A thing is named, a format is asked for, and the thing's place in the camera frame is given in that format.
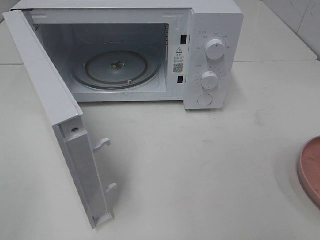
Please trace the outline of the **round white door button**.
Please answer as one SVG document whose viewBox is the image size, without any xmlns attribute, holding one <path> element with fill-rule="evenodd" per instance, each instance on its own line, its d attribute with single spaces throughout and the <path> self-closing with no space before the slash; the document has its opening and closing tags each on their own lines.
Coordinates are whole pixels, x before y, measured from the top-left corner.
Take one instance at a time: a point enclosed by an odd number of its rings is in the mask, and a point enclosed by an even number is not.
<svg viewBox="0 0 320 240">
<path fill-rule="evenodd" d="M 210 94 L 202 94 L 198 97 L 197 102 L 201 106 L 208 107 L 213 103 L 213 97 Z"/>
</svg>

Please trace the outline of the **white timer knob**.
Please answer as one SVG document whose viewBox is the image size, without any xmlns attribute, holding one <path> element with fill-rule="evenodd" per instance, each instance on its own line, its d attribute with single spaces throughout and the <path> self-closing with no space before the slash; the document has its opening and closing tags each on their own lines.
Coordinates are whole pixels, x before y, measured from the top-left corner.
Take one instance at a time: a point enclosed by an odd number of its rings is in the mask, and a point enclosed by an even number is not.
<svg viewBox="0 0 320 240">
<path fill-rule="evenodd" d="M 205 90 L 212 90 L 218 86 L 219 79 L 214 71 L 206 71 L 200 80 L 201 86 Z"/>
</svg>

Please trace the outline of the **white microwave door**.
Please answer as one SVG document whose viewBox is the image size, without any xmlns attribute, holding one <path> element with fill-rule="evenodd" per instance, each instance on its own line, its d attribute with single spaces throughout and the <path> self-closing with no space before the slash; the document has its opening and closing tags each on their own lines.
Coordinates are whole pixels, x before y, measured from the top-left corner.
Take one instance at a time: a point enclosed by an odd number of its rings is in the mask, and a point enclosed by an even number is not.
<svg viewBox="0 0 320 240">
<path fill-rule="evenodd" d="M 92 147 L 82 119 L 84 113 L 39 40 L 32 17 L 21 10 L 5 12 L 3 16 L 50 121 L 89 223 L 96 229 L 113 218 L 94 154 L 111 141 L 104 138 Z"/>
</svg>

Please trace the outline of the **pink round plate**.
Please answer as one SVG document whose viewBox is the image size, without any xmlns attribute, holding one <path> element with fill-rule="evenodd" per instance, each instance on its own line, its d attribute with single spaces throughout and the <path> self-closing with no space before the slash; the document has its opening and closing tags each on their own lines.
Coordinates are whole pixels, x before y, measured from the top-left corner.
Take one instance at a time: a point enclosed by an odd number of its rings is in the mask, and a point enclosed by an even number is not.
<svg viewBox="0 0 320 240">
<path fill-rule="evenodd" d="M 300 183 L 312 202 L 320 207 L 320 137 L 310 139 L 302 148 L 297 163 Z"/>
</svg>

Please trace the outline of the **glass microwave turntable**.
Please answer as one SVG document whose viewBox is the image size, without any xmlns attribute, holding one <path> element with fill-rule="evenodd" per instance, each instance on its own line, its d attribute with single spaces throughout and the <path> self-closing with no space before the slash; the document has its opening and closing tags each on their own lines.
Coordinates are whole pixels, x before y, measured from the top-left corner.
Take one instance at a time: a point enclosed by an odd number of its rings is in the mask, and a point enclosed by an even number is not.
<svg viewBox="0 0 320 240">
<path fill-rule="evenodd" d="M 148 82 L 160 67 L 156 56 L 133 50 L 112 50 L 78 61 L 72 67 L 72 76 L 89 88 L 123 90 Z"/>
</svg>

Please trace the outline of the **white warning label sticker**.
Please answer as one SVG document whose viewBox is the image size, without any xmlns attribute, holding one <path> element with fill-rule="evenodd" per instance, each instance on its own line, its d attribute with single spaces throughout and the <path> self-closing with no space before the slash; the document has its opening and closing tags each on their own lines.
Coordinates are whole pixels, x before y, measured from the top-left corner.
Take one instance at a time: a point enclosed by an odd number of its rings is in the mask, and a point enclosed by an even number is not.
<svg viewBox="0 0 320 240">
<path fill-rule="evenodd" d="M 185 70 L 185 61 L 188 51 L 185 45 L 174 45 L 172 47 L 172 72 L 182 75 Z"/>
</svg>

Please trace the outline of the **white microwave oven body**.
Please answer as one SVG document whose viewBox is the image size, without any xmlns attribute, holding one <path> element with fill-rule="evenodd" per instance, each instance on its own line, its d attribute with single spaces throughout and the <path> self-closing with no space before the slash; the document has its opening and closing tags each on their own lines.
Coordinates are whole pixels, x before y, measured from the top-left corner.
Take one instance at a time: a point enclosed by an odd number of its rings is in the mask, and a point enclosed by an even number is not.
<svg viewBox="0 0 320 240">
<path fill-rule="evenodd" d="M 77 103 L 181 101 L 187 110 L 224 105 L 244 15 L 232 0 L 22 0 L 19 10 L 34 21 L 45 51 Z M 210 60 L 205 45 L 225 43 L 224 56 Z M 172 47 L 187 49 L 183 74 L 173 74 Z M 108 51 L 135 51 L 161 63 L 156 76 L 139 86 L 99 90 L 78 82 L 73 65 Z M 205 72 L 215 72 L 218 86 L 202 88 Z M 213 97 L 210 106 L 198 97 Z"/>
</svg>

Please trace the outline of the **upper white power knob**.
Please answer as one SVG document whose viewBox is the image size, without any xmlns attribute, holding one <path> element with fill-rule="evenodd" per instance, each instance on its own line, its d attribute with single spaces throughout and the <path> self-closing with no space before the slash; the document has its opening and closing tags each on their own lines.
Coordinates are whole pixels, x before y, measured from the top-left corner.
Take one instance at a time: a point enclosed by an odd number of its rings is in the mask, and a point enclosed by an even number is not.
<svg viewBox="0 0 320 240">
<path fill-rule="evenodd" d="M 221 38 L 215 37 L 205 44 L 205 53 L 210 60 L 219 60 L 225 54 L 225 43 Z"/>
</svg>

